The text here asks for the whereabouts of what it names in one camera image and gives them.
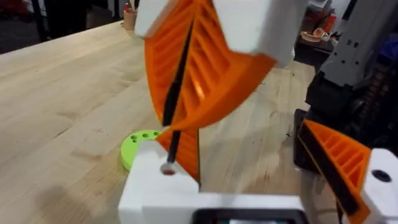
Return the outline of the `finger of the white orange right gripper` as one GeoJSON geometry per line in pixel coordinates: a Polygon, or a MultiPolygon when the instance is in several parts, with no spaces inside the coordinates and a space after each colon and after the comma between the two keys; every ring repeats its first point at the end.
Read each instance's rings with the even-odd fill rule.
{"type": "Polygon", "coordinates": [[[275,66],[293,59],[307,0],[196,1],[173,129],[203,128],[235,110],[275,66]]]}
{"type": "Polygon", "coordinates": [[[135,34],[144,40],[150,97],[163,126],[195,126],[197,106],[187,96],[188,61],[197,1],[135,1],[135,34]]]}

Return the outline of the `white orange left gripper left finger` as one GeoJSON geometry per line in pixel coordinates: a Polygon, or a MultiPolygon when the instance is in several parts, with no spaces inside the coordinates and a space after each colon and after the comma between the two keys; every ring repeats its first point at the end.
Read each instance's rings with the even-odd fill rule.
{"type": "Polygon", "coordinates": [[[122,224],[190,223],[194,209],[183,204],[199,193],[199,183],[168,153],[147,129],[132,133],[121,145],[121,162],[129,171],[118,205],[122,224]]]}

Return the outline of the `white orange left gripper right finger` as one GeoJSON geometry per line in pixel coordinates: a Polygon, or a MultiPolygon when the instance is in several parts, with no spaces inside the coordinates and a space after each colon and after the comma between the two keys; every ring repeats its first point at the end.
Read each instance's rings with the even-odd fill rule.
{"type": "Polygon", "coordinates": [[[397,223],[397,156],[305,119],[297,135],[342,212],[341,223],[397,223]]]}

